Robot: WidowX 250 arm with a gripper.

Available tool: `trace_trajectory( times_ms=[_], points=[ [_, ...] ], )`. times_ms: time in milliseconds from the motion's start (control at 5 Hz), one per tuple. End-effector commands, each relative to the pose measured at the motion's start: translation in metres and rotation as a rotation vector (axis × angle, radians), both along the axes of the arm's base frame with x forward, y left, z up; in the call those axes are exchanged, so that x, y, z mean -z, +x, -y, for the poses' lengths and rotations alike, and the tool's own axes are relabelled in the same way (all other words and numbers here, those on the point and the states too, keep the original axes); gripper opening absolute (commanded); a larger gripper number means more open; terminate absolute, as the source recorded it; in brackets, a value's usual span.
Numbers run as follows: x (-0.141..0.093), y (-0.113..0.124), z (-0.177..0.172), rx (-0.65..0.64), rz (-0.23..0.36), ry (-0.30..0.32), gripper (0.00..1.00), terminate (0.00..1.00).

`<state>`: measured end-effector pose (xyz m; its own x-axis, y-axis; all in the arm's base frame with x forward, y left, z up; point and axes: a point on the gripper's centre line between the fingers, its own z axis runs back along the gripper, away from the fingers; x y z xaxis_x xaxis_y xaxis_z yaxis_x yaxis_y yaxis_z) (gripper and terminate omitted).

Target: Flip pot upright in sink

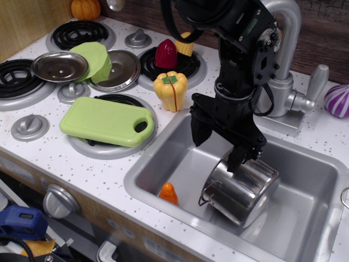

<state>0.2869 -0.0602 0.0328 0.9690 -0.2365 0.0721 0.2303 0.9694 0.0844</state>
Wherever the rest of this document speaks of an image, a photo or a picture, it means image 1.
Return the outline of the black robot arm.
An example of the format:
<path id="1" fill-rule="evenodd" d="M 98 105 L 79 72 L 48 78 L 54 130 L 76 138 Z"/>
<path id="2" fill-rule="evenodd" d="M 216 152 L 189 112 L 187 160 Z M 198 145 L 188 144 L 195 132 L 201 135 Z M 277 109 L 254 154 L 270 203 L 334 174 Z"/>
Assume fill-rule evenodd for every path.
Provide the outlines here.
<path id="1" fill-rule="evenodd" d="M 233 149 L 227 169 L 235 172 L 257 159 L 267 142 L 253 116 L 279 68 L 275 19 L 260 1 L 161 1 L 160 6 L 168 31 L 182 43 L 196 41 L 204 31 L 218 37 L 215 97 L 192 95 L 192 139 L 200 146 L 216 132 L 229 141 Z"/>

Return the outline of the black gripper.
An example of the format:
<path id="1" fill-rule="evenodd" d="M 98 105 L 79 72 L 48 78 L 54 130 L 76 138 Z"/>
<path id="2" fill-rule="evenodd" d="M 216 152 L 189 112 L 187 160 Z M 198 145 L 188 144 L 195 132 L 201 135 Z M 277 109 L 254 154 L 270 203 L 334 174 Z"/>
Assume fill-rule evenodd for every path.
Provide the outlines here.
<path id="1" fill-rule="evenodd" d="M 234 173 L 244 160 L 258 159 L 267 139 L 257 128 L 250 100 L 214 98 L 203 94 L 192 95 L 190 107 L 192 140 L 199 147 L 216 132 L 234 148 L 228 157 L 227 171 Z"/>

